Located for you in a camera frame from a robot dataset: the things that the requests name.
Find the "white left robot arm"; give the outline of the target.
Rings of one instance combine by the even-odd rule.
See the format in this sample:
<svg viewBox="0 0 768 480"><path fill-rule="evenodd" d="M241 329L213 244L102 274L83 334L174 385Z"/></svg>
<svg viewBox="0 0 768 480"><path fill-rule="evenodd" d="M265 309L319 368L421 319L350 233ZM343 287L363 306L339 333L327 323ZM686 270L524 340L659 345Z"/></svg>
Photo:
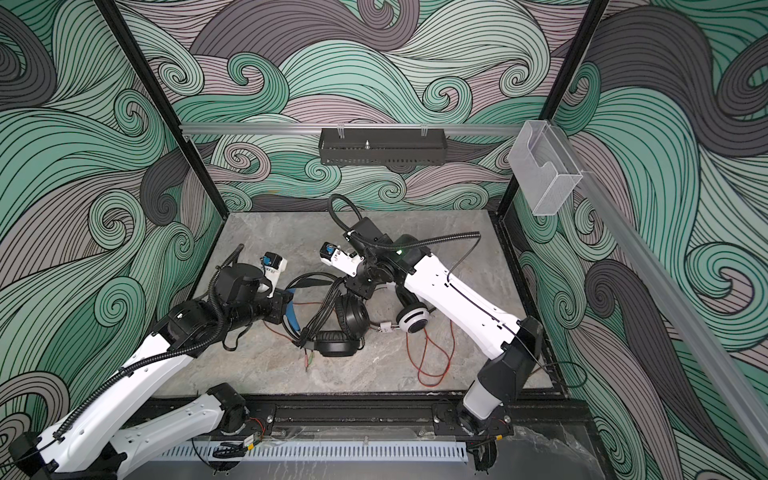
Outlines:
<svg viewBox="0 0 768 480"><path fill-rule="evenodd" d="M292 299L277 286L286 260L265 253L259 265L234 250L207 294L172 308L130 359L66 417L40 433L25 432L8 448L6 466L30 479L123 479L164 451L210 432L239 435L249 419L244 398L227 383L134 427L126 422L169 379L232 330L256 321L278 324Z"/></svg>

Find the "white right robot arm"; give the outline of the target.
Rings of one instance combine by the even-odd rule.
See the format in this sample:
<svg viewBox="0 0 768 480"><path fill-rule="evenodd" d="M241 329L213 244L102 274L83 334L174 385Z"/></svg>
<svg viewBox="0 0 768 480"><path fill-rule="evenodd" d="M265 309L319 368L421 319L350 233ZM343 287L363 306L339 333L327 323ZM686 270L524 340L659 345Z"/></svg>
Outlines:
<svg viewBox="0 0 768 480"><path fill-rule="evenodd" d="M323 244L322 262L342 275L334 281L317 320L325 323L328 312L334 310L339 328L325 331L321 326L308 327L303 332L306 339L324 356L353 355L371 326L366 302L383 285L392 286L403 305L396 318L401 330L423 330L429 310L435 308L487 358L457 409L457 420L468 434L484 433L495 410L518 398L536 368L543 345L541 324L534 317L521 319L493 305L462 282L430 249L458 240L478 242L479 232L426 240L402 235L392 240L347 197L333 194L327 205L332 207L335 202L344 203L356 216L355 223L347 225L337 213L330 214L354 251L348 254L337 245Z"/></svg>

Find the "black blue gaming headset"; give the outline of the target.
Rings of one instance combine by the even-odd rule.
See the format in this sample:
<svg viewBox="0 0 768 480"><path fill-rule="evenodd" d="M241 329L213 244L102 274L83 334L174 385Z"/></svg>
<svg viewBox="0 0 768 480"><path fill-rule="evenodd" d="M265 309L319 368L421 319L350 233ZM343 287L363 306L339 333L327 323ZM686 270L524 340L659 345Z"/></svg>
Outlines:
<svg viewBox="0 0 768 480"><path fill-rule="evenodd" d="M306 325L289 319L288 301L283 314L282 327L291 343L303 350L312 350L326 358L354 356L365 347L365 334L370 319L364 301L352 292L342 291L345 280L328 272L309 272L290 280L288 293L299 289L327 286L318 310Z"/></svg>

